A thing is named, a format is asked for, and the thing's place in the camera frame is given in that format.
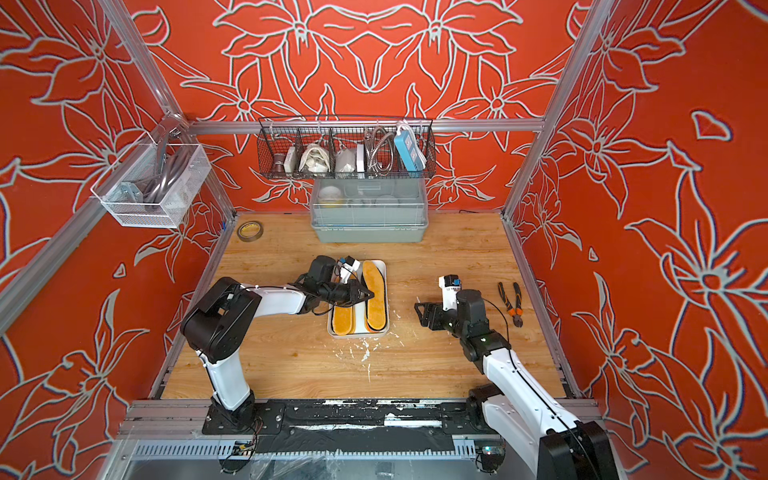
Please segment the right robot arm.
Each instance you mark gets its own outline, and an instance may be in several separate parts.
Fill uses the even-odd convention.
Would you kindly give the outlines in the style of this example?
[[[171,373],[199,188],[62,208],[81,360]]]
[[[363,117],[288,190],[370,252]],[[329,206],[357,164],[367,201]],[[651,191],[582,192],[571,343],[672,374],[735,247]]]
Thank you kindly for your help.
[[[507,338],[492,329],[478,290],[449,302],[416,303],[423,327],[459,340],[465,357],[489,380],[470,391],[468,407],[498,433],[537,479],[617,479],[606,431],[555,400],[526,370]]]

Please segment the yellow insole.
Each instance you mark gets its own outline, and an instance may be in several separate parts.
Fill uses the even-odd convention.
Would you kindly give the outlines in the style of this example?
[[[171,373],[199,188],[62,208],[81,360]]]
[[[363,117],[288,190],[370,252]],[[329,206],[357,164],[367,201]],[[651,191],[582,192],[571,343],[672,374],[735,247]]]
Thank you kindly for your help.
[[[385,280],[377,265],[370,260],[363,262],[362,273],[366,288],[373,294],[366,302],[366,327],[369,331],[378,332],[387,323]]]
[[[355,332],[356,312],[355,307],[339,307],[333,309],[331,320],[332,332],[337,336],[346,336]]]

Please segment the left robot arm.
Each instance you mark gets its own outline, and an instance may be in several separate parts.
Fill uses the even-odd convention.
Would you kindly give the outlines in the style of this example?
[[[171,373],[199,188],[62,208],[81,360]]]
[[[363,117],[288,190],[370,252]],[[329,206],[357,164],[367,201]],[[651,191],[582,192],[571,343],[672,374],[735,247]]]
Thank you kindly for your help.
[[[326,303],[336,309],[385,304],[382,276],[365,280],[363,264],[352,257],[316,257],[309,270],[285,286],[247,286],[219,278],[190,308],[180,332],[201,360],[213,388],[212,408],[236,425],[252,422],[253,390],[239,350],[256,318],[312,313]]]

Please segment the white storage tray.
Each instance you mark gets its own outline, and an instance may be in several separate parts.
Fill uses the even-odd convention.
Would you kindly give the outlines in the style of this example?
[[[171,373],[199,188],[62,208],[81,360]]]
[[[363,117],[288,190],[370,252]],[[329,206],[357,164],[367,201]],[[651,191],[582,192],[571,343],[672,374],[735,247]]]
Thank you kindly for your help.
[[[356,329],[355,329],[355,332],[351,333],[349,335],[346,335],[346,336],[337,336],[337,335],[335,335],[332,332],[332,327],[331,327],[331,320],[332,320],[332,316],[333,316],[333,309],[335,308],[335,307],[333,307],[331,309],[331,311],[327,314],[327,330],[328,330],[329,335],[331,337],[333,337],[333,338],[337,338],[337,339],[340,339],[340,338],[379,338],[379,337],[382,337],[384,334],[386,334],[388,332],[389,328],[390,328],[391,322],[390,322],[390,314],[389,314],[389,299],[388,299],[389,291],[388,291],[388,285],[387,285],[387,267],[386,267],[385,262],[382,261],[382,260],[375,259],[375,260],[370,260],[370,261],[373,261],[377,265],[378,269],[383,274],[383,277],[384,277],[384,280],[385,280],[385,289],[386,289],[385,298],[386,298],[386,308],[387,308],[387,323],[386,323],[386,327],[383,330],[378,331],[378,332],[369,331],[367,329],[367,327],[366,327],[366,319],[365,319],[366,302],[367,302],[366,301],[366,302],[363,302],[363,303],[360,303],[360,304],[357,304],[357,305],[354,306],[355,307],[355,312],[356,312]],[[360,276],[359,281],[360,282],[364,281],[363,280],[363,273],[362,273],[362,271],[361,271],[361,276]]]

